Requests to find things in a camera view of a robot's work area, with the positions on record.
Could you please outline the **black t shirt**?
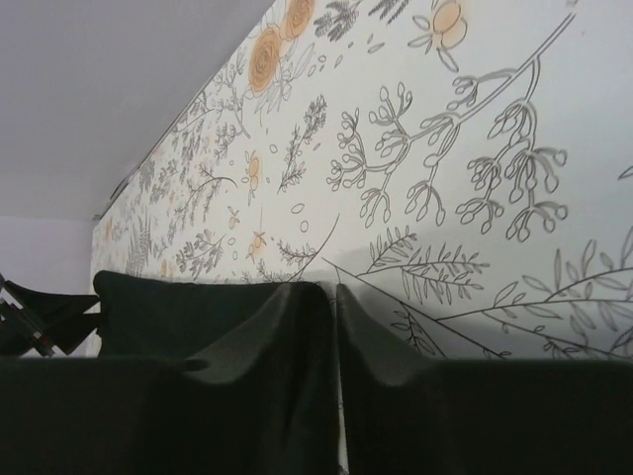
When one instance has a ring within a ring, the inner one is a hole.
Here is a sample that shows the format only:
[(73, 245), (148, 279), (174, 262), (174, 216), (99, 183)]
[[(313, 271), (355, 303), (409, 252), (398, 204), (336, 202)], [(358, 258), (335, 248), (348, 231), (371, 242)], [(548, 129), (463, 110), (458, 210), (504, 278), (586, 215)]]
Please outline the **black t shirt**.
[(201, 284), (101, 270), (93, 278), (104, 321), (100, 357), (187, 358), (246, 322), (278, 291), (323, 294), (314, 283)]

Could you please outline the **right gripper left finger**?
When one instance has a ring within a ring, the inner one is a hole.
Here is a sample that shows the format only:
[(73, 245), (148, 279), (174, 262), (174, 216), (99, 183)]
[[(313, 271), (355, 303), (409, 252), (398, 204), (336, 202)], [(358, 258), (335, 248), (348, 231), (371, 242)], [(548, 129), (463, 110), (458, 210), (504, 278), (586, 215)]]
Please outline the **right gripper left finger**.
[(187, 358), (5, 358), (5, 474), (335, 474), (334, 318), (278, 286)]

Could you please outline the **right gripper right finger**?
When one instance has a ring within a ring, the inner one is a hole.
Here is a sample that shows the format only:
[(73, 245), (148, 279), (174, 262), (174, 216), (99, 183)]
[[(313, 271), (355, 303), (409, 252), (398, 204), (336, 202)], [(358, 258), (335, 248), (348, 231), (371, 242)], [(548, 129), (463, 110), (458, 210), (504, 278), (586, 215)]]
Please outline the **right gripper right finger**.
[(632, 367), (595, 360), (438, 359), (336, 289), (353, 474), (628, 474)]

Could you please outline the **floral patterned table mat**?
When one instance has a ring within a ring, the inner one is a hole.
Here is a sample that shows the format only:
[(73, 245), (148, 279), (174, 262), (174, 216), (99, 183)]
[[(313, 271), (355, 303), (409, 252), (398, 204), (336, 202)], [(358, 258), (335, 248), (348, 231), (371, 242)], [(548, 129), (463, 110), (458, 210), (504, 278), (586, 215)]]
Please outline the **floral patterned table mat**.
[(277, 1), (93, 271), (347, 286), (437, 356), (632, 357), (632, 5)]

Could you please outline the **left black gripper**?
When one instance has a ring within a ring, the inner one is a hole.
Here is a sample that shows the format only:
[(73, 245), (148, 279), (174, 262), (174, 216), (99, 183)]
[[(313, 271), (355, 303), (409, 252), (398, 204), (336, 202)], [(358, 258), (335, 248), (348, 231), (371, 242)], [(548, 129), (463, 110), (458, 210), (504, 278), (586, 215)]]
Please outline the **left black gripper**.
[(20, 357), (35, 350), (52, 357), (56, 349), (71, 354), (102, 324), (102, 314), (90, 310), (96, 295), (39, 292), (3, 278), (1, 290), (13, 298), (1, 301), (1, 355)]

